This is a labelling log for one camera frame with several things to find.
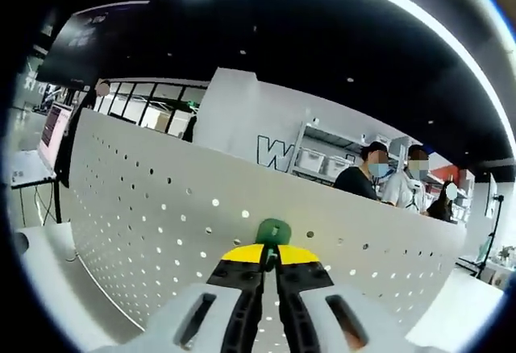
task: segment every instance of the led light strip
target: led light strip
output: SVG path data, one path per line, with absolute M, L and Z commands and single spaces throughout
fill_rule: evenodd
M 510 127 L 509 119 L 507 118 L 506 112 L 498 99 L 497 93 L 493 86 L 489 82 L 489 79 L 482 71 L 478 63 L 473 59 L 468 50 L 460 43 L 460 41 L 448 30 L 446 27 L 427 13 L 423 8 L 416 5 L 411 0 L 387 0 L 394 5 L 399 6 L 406 12 L 413 15 L 416 19 L 427 25 L 432 31 L 434 31 L 446 44 L 448 44 L 456 53 L 460 59 L 469 67 L 473 75 L 480 82 L 482 88 L 487 93 L 489 99 L 493 103 L 495 110 L 498 113 L 501 124 L 506 131 L 506 136 L 510 144 L 513 157 L 516 157 L 516 140 Z

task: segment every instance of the black shirt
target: black shirt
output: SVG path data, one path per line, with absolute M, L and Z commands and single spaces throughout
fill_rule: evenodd
M 428 207 L 428 215 L 444 222 L 452 222 L 452 209 L 440 201 L 434 201 Z
M 341 172 L 337 180 L 335 180 L 333 187 L 357 196 L 378 200 L 377 193 L 372 187 L 372 182 L 356 166 Z

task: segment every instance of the person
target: person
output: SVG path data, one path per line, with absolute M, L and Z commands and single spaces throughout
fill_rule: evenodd
M 457 197 L 457 187 L 453 181 L 446 181 L 441 189 L 439 198 L 431 203 L 428 216 L 445 222 L 452 222 L 452 204 Z
M 428 174 L 428 153 L 422 145 L 409 147 L 408 164 L 394 173 L 385 185 L 382 202 L 411 212 L 425 214 L 425 189 L 421 182 Z
M 373 142 L 360 153 L 364 161 L 361 166 L 353 166 L 342 171 L 333 187 L 357 196 L 378 200 L 372 185 L 372 177 L 383 177 L 389 171 L 389 152 L 383 143 Z
M 56 159 L 56 174 L 61 184 L 69 188 L 70 162 L 72 161 L 73 141 L 81 112 L 84 109 L 93 109 L 97 101 L 97 97 L 105 97 L 110 92 L 110 82 L 108 80 L 99 79 L 93 89 L 88 91 L 84 98 L 79 99 L 78 106 L 73 110 L 67 129 L 64 132 L 63 140 L 59 147 L 59 153 Z

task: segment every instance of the computer screen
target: computer screen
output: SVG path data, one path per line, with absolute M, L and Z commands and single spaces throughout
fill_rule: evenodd
M 56 165 L 59 147 L 71 115 L 70 107 L 55 102 L 48 112 L 38 150 L 52 169 Z

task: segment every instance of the perforated white wall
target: perforated white wall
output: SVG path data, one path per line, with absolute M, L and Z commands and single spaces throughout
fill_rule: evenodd
M 77 250 L 134 322 L 232 247 L 279 218 L 291 244 L 315 252 L 334 282 L 379 301 L 411 328 L 442 288 L 462 247 L 458 226 L 369 201 L 85 110 L 73 149 Z M 269 274 L 255 351 L 285 351 Z

